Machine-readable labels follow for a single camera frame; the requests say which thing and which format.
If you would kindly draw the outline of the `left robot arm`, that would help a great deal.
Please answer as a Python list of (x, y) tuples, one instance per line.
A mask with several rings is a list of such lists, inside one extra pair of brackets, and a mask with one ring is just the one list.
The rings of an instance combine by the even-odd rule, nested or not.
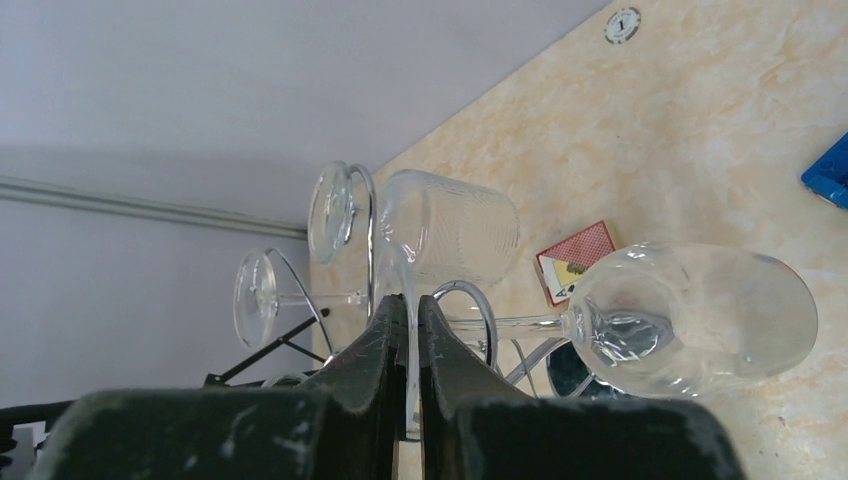
[(47, 436), (74, 400), (1, 409), (1, 478), (25, 479)]

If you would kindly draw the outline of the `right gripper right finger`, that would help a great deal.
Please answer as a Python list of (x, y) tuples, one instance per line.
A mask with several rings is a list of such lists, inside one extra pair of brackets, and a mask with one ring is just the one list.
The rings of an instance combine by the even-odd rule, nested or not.
[(686, 401), (537, 399), (419, 301), (426, 479), (743, 479), (723, 426)]

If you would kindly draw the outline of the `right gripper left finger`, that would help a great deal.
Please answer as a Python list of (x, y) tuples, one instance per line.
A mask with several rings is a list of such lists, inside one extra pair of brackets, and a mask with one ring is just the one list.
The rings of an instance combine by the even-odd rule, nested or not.
[(101, 391), (58, 420), (34, 479), (394, 479), (400, 295), (295, 387)]

